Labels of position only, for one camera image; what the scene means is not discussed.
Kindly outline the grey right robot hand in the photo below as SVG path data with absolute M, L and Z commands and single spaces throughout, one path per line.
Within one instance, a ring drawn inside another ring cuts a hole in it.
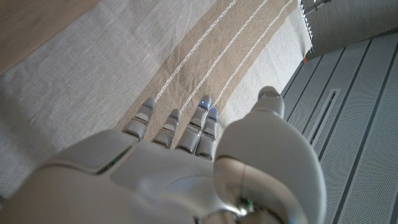
M 151 141 L 148 98 L 122 131 L 106 130 L 36 168 L 1 209 L 2 223 L 322 223 L 326 186 L 309 141 L 265 86 L 251 111 L 216 135 L 204 96 L 182 137 L 173 110 Z

